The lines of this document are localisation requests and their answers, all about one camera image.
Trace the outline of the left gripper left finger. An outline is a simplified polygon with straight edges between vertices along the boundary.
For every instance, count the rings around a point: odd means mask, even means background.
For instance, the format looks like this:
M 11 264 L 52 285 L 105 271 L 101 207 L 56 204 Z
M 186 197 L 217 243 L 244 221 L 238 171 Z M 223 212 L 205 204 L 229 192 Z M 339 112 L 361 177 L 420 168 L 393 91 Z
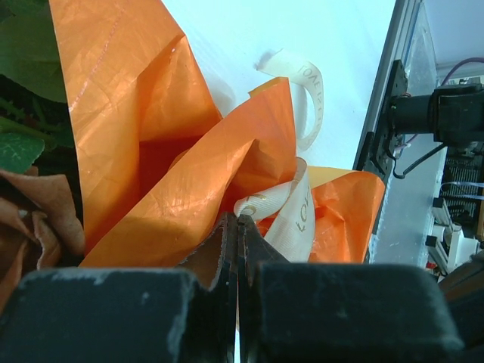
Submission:
M 232 362 L 237 218 L 174 268 L 50 268 L 1 317 L 3 362 Z

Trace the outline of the cream ribbon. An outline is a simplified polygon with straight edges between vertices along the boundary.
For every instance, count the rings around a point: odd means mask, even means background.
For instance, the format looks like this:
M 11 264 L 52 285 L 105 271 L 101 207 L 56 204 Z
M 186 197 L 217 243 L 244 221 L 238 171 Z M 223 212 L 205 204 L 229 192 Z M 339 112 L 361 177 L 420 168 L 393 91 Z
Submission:
M 284 49 L 265 54 L 257 70 L 274 77 L 286 77 L 309 93 L 315 121 L 307 135 L 296 139 L 300 150 L 308 150 L 318 137 L 324 116 L 324 82 L 320 70 L 313 63 Z M 315 208 L 307 162 L 298 157 L 292 181 L 238 200 L 234 214 L 237 217 L 248 216 L 254 222 L 276 214 L 264 240 L 288 261 L 308 262 L 315 237 Z

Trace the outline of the orange wrapping paper sheet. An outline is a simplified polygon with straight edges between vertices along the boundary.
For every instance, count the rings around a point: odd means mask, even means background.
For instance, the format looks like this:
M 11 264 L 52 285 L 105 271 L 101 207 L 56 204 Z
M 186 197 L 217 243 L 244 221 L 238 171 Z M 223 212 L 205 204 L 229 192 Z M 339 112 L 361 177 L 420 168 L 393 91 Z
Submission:
M 50 4 L 82 189 L 85 268 L 177 265 L 240 199 L 296 173 L 290 80 L 227 116 L 159 1 Z M 309 167 L 308 262 L 365 259 L 384 194 L 369 172 Z

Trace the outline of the fake flower bouquet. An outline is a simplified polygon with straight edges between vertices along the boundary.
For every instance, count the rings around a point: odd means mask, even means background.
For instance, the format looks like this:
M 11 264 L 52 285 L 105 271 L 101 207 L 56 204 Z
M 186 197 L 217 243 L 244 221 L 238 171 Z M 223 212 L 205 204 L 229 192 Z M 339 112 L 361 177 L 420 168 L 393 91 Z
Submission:
M 1 3 L 1 301 L 85 247 L 79 173 L 47 1 Z

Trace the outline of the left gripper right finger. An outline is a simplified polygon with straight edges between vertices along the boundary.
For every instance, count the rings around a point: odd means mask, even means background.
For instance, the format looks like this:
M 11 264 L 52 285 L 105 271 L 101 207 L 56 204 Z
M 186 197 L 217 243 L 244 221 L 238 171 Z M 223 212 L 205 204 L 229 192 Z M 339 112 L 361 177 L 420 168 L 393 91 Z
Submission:
M 287 261 L 239 224 L 243 362 L 441 362 L 464 350 L 445 297 L 409 265 Z

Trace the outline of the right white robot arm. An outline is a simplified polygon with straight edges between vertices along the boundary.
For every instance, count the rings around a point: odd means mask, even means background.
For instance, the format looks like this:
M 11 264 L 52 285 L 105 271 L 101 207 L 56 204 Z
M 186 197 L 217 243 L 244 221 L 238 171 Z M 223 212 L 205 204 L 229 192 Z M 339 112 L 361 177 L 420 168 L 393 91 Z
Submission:
M 397 134 L 431 134 L 452 147 L 483 140 L 483 85 L 445 85 L 430 95 L 393 98 L 389 124 Z

